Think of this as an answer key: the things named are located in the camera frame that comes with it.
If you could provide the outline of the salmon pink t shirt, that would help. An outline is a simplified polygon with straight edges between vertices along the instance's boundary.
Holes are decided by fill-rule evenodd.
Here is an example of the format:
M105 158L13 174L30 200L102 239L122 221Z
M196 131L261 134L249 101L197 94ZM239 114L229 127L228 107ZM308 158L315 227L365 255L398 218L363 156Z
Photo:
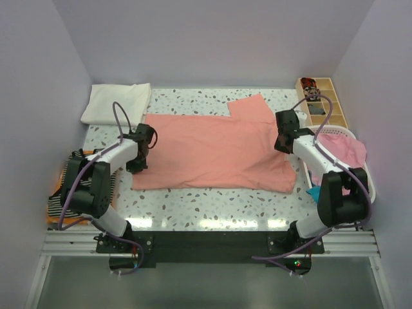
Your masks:
M228 116L148 114L158 141L132 188L261 189L290 194L297 175L274 148L276 120L262 95L228 103Z

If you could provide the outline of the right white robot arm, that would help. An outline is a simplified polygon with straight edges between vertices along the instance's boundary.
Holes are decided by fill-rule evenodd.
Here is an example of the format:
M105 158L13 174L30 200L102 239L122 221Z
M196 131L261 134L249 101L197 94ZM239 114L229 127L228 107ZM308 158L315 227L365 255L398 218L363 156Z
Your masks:
M372 209L367 172L351 168L332 155L320 142L318 132L300 126L293 109L277 112L276 124L274 149L297 156L321 177L317 210L290 224L284 240L288 248L300 253L309 246L310 239L333 228L366 223Z

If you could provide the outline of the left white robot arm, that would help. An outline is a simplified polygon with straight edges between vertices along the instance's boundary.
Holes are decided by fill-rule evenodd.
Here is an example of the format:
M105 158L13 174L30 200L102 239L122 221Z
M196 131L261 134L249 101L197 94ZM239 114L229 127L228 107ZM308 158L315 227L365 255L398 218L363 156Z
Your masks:
M153 127L139 124L134 131L121 134L117 142L91 156L73 156L61 186L58 229L66 228L63 221L70 210L80 214L81 221L88 220L109 234L111 246L118 252L129 251L133 246L133 231L131 224L111 205L111 177L122 167L131 174L147 169L146 158L157 140L158 133Z

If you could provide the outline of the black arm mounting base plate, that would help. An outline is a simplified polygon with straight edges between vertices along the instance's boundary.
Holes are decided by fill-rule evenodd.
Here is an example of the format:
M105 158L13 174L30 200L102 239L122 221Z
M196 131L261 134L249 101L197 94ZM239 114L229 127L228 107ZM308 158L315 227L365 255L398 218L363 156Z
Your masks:
M134 231L133 244L99 234L98 254L109 254L109 267L131 269L154 268L159 263L245 264L253 256L274 257L286 251L280 242L285 231L209 231L171 232Z

